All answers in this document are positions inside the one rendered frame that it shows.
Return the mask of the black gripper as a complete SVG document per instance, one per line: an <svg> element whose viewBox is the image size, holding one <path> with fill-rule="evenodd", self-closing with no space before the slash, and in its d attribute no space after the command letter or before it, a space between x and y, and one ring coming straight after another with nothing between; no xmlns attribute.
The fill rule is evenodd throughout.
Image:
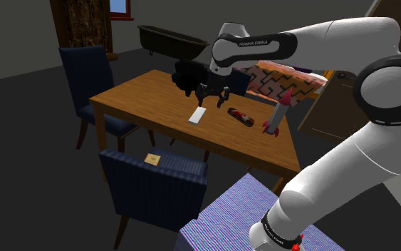
<svg viewBox="0 0 401 251"><path fill-rule="evenodd" d="M207 96L219 96L217 108L221 108L222 104L229 99L229 79L230 75L221 76L210 73L207 84L200 83L195 91L198 106L202 107L203 100Z"/></svg>

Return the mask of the white flat rectangular box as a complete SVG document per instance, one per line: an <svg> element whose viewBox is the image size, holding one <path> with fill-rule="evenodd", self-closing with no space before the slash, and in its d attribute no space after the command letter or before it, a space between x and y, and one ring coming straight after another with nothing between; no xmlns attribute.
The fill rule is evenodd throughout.
<svg viewBox="0 0 401 251"><path fill-rule="evenodd" d="M196 108L196 110L193 112L193 114L191 115L191 117L189 118L188 123L190 123L192 125L197 125L199 123L199 121L201 120L202 116L204 115L205 111L206 111L206 108L198 106Z"/></svg>

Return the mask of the dark blue upholstered chair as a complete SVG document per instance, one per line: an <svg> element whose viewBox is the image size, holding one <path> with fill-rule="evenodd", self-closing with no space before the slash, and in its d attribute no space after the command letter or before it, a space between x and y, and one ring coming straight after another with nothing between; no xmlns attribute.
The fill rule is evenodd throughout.
<svg viewBox="0 0 401 251"><path fill-rule="evenodd" d="M121 216L118 249L130 218L179 231L198 218L207 189L208 164L153 148L157 165L116 150L99 153L115 212Z"/></svg>
<svg viewBox="0 0 401 251"><path fill-rule="evenodd" d="M66 72L75 114L80 118L76 149L85 139L89 124L96 126L90 98L115 87L108 56L102 46L58 48ZM114 112L104 113L105 131L117 138L118 151L125 152L125 137L140 126L119 118Z"/></svg>
<svg viewBox="0 0 401 251"><path fill-rule="evenodd" d="M250 74L233 69L228 76L230 92L239 96L245 96L250 80Z"/></svg>

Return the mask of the wooden dining table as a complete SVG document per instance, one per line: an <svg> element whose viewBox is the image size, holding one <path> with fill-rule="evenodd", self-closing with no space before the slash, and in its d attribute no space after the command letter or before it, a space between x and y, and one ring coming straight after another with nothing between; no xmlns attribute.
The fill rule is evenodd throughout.
<svg viewBox="0 0 401 251"><path fill-rule="evenodd" d="M286 120L278 126L276 137L263 133L273 106L232 94L221 108L216 97L203 101L206 108L197 125L188 123L197 108L195 96L186 97L171 75L152 70L90 98L94 107L99 150L107 148L104 113L114 112L137 126L208 150L280 177L273 188L279 194L300 171L295 147ZM228 114L240 110L254 119L248 127Z"/></svg>

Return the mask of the black bathtub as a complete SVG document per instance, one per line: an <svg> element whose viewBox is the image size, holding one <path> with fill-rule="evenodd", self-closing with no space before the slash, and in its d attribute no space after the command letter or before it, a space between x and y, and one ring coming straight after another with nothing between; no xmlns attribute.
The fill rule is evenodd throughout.
<svg viewBox="0 0 401 251"><path fill-rule="evenodd" d="M208 41L156 26L138 25L140 43L150 53L193 60L209 45Z"/></svg>

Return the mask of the grey red toy rocket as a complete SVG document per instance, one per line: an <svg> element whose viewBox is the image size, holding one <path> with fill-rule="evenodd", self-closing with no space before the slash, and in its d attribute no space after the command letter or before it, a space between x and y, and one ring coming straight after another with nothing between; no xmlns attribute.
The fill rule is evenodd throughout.
<svg viewBox="0 0 401 251"><path fill-rule="evenodd" d="M286 111L291 106L291 93L292 90L289 89L286 94L278 101L273 113L271 114L271 117L263 124L263 133L275 135L276 137L278 136L278 126L285 116Z"/></svg>

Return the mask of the small tan square card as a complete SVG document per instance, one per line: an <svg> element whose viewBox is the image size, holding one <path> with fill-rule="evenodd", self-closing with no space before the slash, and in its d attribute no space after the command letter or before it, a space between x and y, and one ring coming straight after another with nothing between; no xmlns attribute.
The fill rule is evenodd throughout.
<svg viewBox="0 0 401 251"><path fill-rule="evenodd" d="M155 155L155 154L152 154L152 153L148 153L147 156L144 159L144 161L146 163L149 163L149 164L155 165L155 166L159 165L160 160L161 160L161 156L160 155Z"/></svg>

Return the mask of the brown wooden cabinet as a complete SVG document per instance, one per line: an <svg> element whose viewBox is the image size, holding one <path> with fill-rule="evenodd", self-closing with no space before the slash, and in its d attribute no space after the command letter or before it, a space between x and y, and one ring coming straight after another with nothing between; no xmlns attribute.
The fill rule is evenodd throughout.
<svg viewBox="0 0 401 251"><path fill-rule="evenodd" d="M353 98L356 75L335 71L314 101L298 130L341 143L367 124L368 117Z"/></svg>

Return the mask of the red framed window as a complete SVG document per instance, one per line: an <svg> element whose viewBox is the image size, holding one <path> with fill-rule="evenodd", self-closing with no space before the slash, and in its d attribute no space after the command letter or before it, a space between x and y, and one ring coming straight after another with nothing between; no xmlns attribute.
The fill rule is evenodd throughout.
<svg viewBox="0 0 401 251"><path fill-rule="evenodd" d="M133 21L130 0L109 0L112 21Z"/></svg>

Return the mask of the carved dark wooden door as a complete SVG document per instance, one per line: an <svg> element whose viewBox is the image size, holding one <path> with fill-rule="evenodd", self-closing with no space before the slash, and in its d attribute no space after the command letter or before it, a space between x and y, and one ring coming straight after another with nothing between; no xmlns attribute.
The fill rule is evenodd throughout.
<svg viewBox="0 0 401 251"><path fill-rule="evenodd" d="M60 47L101 45L109 61L113 52L109 0L49 0Z"/></svg>

